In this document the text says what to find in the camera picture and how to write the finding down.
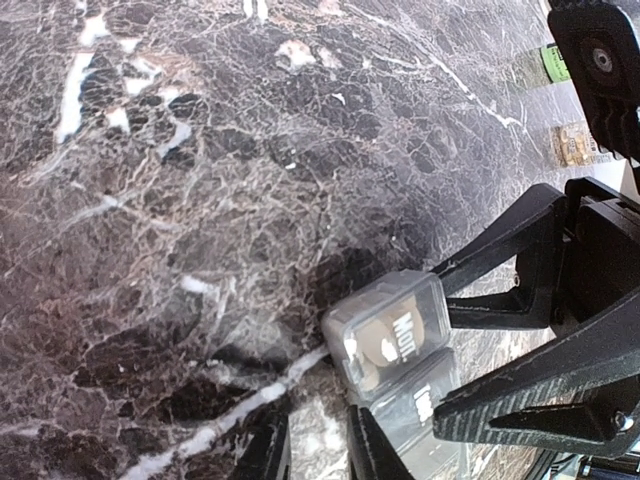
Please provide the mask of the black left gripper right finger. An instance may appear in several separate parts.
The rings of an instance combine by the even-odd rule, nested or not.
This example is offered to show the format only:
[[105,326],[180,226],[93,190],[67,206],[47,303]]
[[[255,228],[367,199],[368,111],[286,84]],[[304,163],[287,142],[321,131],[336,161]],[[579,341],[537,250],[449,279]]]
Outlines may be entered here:
[[414,479],[367,408],[349,407],[347,443],[350,479]]

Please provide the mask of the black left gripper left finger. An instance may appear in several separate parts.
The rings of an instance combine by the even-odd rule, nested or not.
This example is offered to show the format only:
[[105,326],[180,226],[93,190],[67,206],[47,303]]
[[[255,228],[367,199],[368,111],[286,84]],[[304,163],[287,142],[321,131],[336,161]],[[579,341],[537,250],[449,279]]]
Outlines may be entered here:
[[238,460],[231,480],[288,480],[291,475],[289,418],[269,416],[255,432]]

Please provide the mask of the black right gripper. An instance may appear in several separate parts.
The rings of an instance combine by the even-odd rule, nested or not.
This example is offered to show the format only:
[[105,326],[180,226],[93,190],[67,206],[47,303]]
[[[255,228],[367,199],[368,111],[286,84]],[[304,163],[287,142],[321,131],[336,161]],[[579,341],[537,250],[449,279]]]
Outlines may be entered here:
[[591,177],[536,184],[433,273],[453,329],[576,327],[448,394],[435,437],[605,458],[638,443],[637,202]]

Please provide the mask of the grey weekly pill organizer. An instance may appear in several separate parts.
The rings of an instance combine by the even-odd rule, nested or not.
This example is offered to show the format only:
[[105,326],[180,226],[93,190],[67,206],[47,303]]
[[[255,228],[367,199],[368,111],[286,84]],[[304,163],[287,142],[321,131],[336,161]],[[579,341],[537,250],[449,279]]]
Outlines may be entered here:
[[437,275],[385,274],[327,311],[321,328],[350,401],[370,411],[415,478],[464,460],[464,445],[433,434],[436,406],[460,384]]

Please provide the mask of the green pill bottle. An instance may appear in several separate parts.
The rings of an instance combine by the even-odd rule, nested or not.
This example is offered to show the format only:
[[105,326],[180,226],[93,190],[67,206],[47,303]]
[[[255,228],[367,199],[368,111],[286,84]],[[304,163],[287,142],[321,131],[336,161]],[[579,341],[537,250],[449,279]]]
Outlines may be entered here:
[[544,72],[551,83],[563,83],[571,79],[569,69],[565,64],[559,47],[555,43],[541,46],[538,52]]

